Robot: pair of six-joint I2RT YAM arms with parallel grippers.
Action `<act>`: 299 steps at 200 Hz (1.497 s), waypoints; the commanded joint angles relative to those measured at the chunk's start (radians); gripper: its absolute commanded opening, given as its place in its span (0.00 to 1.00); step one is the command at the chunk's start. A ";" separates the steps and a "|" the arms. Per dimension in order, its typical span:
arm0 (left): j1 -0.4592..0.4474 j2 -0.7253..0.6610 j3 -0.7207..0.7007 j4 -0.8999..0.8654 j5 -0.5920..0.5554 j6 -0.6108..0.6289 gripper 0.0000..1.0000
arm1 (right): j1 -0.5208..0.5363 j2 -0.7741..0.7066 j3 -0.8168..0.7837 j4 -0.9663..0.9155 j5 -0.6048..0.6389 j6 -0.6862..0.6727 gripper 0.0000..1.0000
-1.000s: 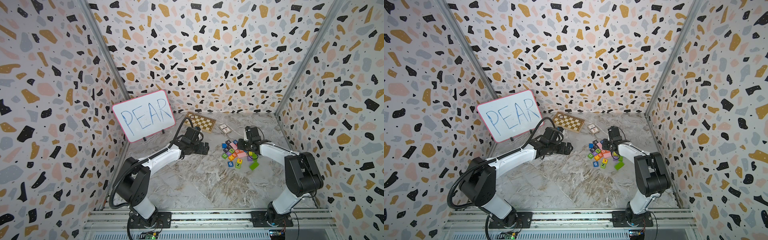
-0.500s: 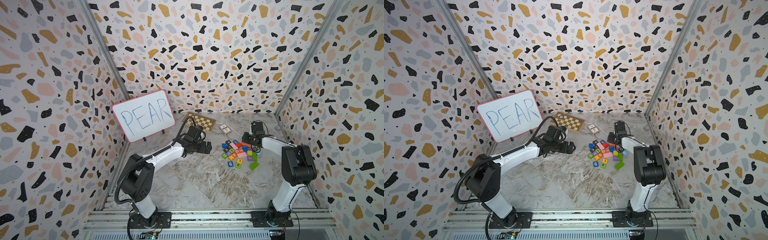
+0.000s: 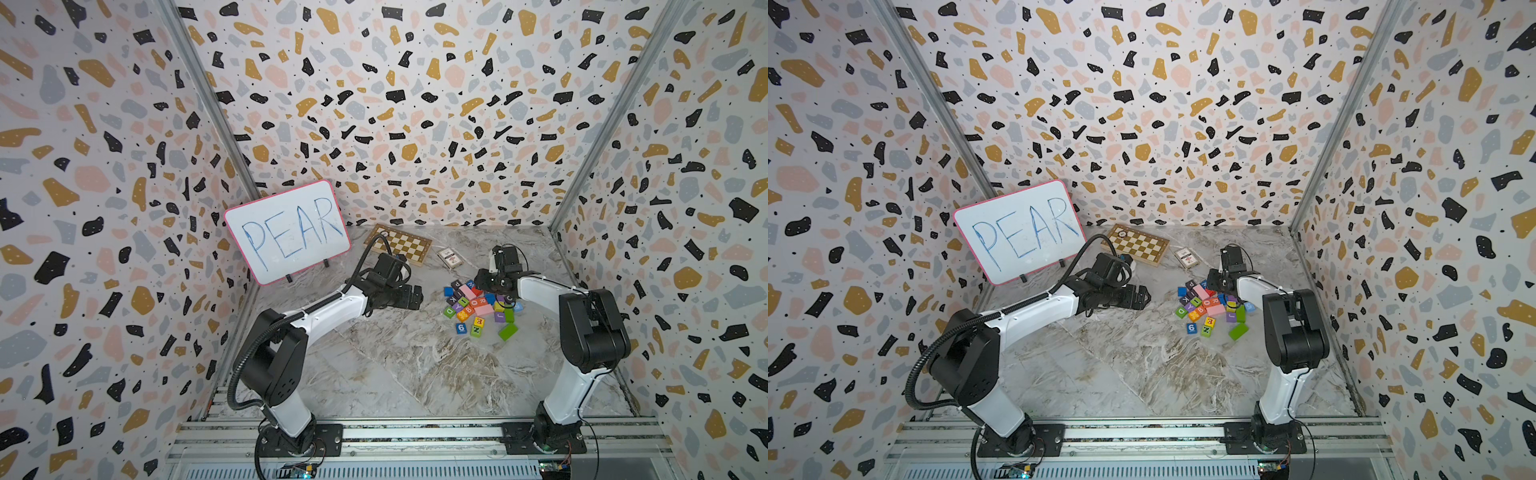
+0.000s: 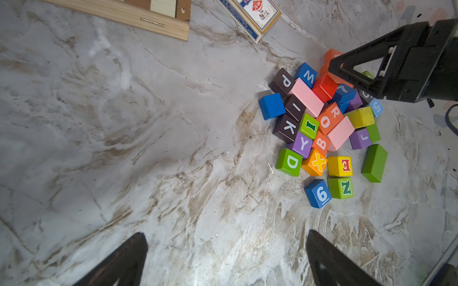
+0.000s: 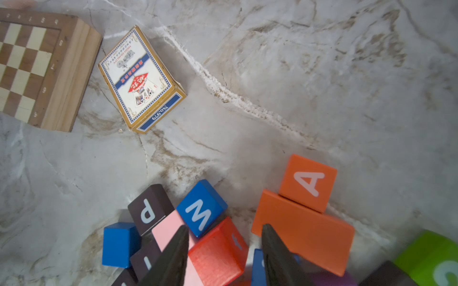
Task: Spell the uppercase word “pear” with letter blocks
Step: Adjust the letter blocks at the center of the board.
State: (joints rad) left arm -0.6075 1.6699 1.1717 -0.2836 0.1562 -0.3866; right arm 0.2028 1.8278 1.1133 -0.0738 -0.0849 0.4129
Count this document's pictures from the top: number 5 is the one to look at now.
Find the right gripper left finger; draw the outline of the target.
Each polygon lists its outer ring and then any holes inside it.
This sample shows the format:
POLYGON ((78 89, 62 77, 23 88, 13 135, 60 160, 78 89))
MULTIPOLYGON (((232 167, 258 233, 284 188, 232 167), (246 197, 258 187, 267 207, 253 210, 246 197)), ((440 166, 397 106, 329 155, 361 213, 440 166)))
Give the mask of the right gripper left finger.
POLYGON ((181 225, 140 286, 183 286, 189 247, 189 229, 181 225))

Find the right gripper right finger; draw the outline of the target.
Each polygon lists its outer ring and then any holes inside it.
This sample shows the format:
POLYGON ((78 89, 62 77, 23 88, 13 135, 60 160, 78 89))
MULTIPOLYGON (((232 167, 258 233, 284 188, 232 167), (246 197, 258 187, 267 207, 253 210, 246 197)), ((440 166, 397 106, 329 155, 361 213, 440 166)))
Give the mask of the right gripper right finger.
POLYGON ((270 224, 262 226, 261 238, 268 286, 314 286, 270 224))

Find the dark purple P block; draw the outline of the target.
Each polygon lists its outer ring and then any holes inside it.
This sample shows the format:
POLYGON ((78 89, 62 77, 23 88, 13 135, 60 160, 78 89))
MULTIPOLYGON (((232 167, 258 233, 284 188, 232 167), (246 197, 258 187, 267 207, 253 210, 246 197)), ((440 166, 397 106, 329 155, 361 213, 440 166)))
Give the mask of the dark purple P block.
POLYGON ((163 185, 154 184, 134 199, 128 205, 128 210, 137 227, 138 233, 144 236, 171 214, 175 208, 163 185))

